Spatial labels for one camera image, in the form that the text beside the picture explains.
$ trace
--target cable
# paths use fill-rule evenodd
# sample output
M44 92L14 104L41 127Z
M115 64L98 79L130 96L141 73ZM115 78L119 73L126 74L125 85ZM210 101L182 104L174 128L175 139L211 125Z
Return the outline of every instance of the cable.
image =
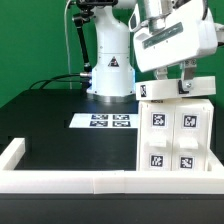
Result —
M178 1L176 1L175 5L174 5L174 9L178 9L190 1L191 0L178 0Z
M33 83L30 87L29 87L29 90L32 89L35 85L39 84L39 83L42 83L42 82L46 82L46 81L49 81L49 80L40 80L40 81L37 81L35 83ZM79 82L79 81L70 81L70 80L50 80L51 82Z
M71 78L71 77L80 77L79 75L77 74L73 74L73 75L61 75L61 76L56 76L52 79L46 79L46 80L40 80L40 81L37 81L35 83L33 83L29 89L32 89L35 85L39 84L39 83L43 83L39 89L43 89L46 85L48 85L49 83L51 82L77 82L77 83L89 83L89 80L90 78L87 78L87 77L81 77L81 81L68 81L68 80L59 80L59 79L63 79L63 78Z
M208 0L204 0L204 13L202 16L202 20L205 20L208 14Z
M43 89L46 85L48 85L50 82L54 81L54 80L58 80L58 79L64 79L64 78L71 78L71 77L80 77L80 75L78 73L73 74L73 75L59 75L59 76L55 76L49 80L47 80L41 87L40 89Z
M64 12L64 27L65 27L65 42L66 42L66 50L67 50L67 60L68 60L68 73L71 74L71 56L70 56L70 47L68 40L68 26L67 26L67 10L72 0L68 0L65 6Z

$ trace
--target black tabletop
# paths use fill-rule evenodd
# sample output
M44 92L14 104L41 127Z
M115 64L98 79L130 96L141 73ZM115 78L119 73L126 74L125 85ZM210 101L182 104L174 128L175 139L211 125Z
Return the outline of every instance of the black tabletop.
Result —
M137 129L69 128L74 113L137 114L138 103L102 103L79 90L25 91L0 110L4 144L26 138L16 169L134 170Z
M24 91L0 109L0 150L26 138L17 170L135 170L137 129L69 128L74 113L136 114L79 90ZM224 195L0 194L1 223L223 223Z

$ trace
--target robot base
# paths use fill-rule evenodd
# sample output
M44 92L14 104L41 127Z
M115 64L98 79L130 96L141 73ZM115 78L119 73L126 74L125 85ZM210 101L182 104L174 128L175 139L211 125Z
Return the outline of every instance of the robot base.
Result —
M136 95L132 93L127 96L102 96L94 93L87 93L87 98L106 103L124 103L136 100Z

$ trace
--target green wall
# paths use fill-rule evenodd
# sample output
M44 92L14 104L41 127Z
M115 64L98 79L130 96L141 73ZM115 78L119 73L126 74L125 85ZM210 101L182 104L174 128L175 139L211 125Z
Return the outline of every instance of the green wall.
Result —
M0 106L42 79L67 74L67 55L64 37L64 7L66 0L16 1L0 3ZM224 23L224 6L221 0L210 1L215 22ZM76 10L68 13L71 18ZM131 11L117 10L116 17L127 22ZM76 31L68 23L72 57L72 72L83 69ZM87 47L92 64L96 63L96 35L94 24L85 25ZM152 74L137 71L136 80L152 79ZM198 75L215 74L217 95L213 97L224 108L224 49L216 55L198 61ZM169 69L171 76L179 76L177 67ZM67 83L57 83L50 88L69 88Z

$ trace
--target warning label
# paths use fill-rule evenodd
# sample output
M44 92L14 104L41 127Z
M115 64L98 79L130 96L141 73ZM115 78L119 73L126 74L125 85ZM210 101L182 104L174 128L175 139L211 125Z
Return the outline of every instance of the warning label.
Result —
M113 57L108 65L109 67L119 67L119 64L117 62L117 59Z

